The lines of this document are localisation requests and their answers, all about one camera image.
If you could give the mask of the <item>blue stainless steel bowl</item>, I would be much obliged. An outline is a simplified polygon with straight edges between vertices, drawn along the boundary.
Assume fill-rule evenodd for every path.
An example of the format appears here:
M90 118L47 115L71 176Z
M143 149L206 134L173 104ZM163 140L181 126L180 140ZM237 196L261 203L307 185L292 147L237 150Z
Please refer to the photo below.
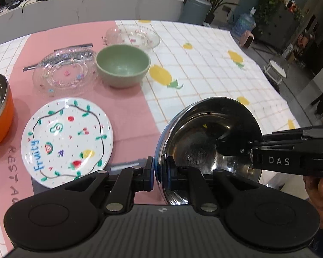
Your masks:
M180 111L165 127L154 154L158 188L171 205L188 204L183 188L172 188L167 157L178 167L194 167L207 177L216 169L258 182L262 171L252 165L253 142L262 141L260 127L242 103L211 97Z

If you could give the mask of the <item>clear beaded glass plate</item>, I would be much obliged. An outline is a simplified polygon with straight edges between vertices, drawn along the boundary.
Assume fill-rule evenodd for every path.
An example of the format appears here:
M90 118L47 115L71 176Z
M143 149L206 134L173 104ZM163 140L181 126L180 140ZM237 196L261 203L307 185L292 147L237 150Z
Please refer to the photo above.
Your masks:
M33 84L48 97L75 97L91 89L97 80L96 53L90 48L59 49L34 68Z

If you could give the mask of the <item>white round stool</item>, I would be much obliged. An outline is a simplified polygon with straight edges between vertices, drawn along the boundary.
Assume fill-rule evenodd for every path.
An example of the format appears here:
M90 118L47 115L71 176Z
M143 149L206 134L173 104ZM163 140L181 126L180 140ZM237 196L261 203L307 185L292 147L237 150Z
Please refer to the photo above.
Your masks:
M264 66L263 72L277 85L280 85L287 78L286 70L283 66L272 59Z

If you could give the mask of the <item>white painted fruity plate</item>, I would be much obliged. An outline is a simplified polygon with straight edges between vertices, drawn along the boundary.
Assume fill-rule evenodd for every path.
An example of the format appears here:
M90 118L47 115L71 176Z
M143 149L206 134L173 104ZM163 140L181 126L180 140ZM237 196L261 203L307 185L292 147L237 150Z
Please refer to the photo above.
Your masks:
M104 169L113 146L112 124L99 106L83 98L62 98L29 119L21 157L31 178L52 189Z

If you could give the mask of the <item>lemon checkered tablecloth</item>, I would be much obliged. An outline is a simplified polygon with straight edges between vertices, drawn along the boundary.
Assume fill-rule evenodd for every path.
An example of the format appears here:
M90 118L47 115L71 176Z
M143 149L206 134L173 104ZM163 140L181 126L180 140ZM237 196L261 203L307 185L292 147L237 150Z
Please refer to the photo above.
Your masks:
M148 74L141 85L131 89L98 83L83 94L101 107L113 125L111 165L153 155L168 122L188 105L208 97L245 102L262 133L298 127L287 102L229 31L169 21L139 20L137 25L160 36L160 44L149 56L152 67L163 70L161 76ZM0 74L8 78L16 111L10 133L0 145L0 257L12 248L3 228L6 210L37 192L20 154L23 130L30 117L51 101L35 90L32 73L25 67L71 45L90 43L99 51L106 31L114 26L114 21L82 23L0 44Z

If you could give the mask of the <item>green ceramic bowl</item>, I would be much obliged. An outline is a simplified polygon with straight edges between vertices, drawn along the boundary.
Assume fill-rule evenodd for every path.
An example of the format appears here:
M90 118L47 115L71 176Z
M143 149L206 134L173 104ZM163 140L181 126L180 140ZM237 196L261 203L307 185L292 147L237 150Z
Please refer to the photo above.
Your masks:
M104 84L116 89L126 89L140 84L150 65L149 55L131 45L110 45L96 55L98 75Z

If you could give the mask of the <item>blue water bottle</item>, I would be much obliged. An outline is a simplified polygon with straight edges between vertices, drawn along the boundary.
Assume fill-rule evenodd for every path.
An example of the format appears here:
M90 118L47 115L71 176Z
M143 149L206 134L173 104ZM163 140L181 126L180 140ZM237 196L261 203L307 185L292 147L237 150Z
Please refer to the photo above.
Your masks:
M231 29L231 34L240 37L245 31L252 31L256 27L256 22L254 20L255 13L256 8L252 7L250 13L241 14Z

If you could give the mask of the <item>clear floral glass plate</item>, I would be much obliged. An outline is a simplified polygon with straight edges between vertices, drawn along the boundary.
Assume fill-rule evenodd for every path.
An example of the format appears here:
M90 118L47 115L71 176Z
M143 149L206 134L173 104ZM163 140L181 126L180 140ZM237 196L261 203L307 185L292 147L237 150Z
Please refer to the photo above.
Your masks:
M142 50L157 47L161 39L152 29L139 25L116 25L102 37L104 45L126 44Z

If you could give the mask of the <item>grey trash bin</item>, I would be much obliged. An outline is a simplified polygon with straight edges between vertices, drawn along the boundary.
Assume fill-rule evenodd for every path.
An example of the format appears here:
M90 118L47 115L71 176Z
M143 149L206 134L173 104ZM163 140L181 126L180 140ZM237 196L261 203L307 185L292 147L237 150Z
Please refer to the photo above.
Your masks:
M211 4L206 0L186 0L179 22L201 26L211 7Z

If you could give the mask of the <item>green potted plant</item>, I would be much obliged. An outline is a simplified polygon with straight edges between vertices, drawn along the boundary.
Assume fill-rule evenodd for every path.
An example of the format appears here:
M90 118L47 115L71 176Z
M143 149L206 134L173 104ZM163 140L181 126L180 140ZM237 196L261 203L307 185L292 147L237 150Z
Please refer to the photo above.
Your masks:
M272 15L277 12L281 5L292 13L295 21L300 22L303 19L302 10L294 0L258 0L254 19L257 31L260 34L263 34L263 30L269 25Z

